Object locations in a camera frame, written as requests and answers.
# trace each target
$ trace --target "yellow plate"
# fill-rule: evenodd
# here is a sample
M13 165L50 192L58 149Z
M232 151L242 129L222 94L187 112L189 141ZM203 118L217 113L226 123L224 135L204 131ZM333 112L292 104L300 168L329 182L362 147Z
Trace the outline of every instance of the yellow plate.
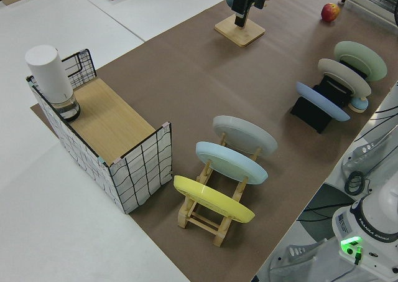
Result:
M181 194L224 217L241 223L248 223L254 218L254 213L246 206L192 179L174 176L174 187Z

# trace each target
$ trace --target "white plate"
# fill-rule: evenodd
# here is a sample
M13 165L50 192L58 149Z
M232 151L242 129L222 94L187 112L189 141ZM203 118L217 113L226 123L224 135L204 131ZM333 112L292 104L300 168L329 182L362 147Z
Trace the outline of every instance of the white plate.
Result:
M353 41L341 41L335 46L335 59L342 60L367 75L369 82L387 75L387 65L375 51Z
M372 93L368 83L354 70L330 59L320 59L318 69L328 77L350 89L355 97L367 97Z
M269 155L278 148L275 139L262 128L246 120L232 116L216 116L213 119L214 132L222 137L228 145L245 153L254 154L261 148L259 155Z

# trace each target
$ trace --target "light blue plate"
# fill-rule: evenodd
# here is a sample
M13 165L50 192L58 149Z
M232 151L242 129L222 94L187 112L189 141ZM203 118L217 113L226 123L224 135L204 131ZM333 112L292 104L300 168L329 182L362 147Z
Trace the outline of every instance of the light blue plate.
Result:
M268 173L258 163L230 148L210 143L197 142L197 156L203 163L210 161L215 171L236 181L248 178L248 184L262 184Z
M316 92L314 89L311 89L307 85L304 85L301 82L296 83L296 90L298 94L304 97L306 100L312 102L319 109L323 110L326 114L331 116L337 121L347 121L349 120L349 115L328 100L323 95Z
M335 59L342 60L367 75L368 82L378 81L387 75L387 65L370 48L353 41L341 41L335 46Z

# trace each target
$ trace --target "white cylinder container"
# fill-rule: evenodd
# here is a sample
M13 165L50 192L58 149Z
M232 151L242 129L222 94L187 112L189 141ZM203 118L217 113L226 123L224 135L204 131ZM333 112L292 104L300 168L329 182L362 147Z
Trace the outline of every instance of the white cylinder container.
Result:
M56 48L51 45L35 46L26 52L25 61L43 96L66 120L74 120L80 113L80 107Z

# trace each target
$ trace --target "blue plate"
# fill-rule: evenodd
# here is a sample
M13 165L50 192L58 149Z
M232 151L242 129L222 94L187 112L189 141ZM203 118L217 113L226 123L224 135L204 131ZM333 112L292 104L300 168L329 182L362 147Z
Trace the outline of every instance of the blue plate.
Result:
M304 85L301 82L296 83L296 90L298 94L304 97L306 100L312 102L319 109L323 110L326 114L338 121L349 120L349 115L328 100L323 95L316 92L314 89Z

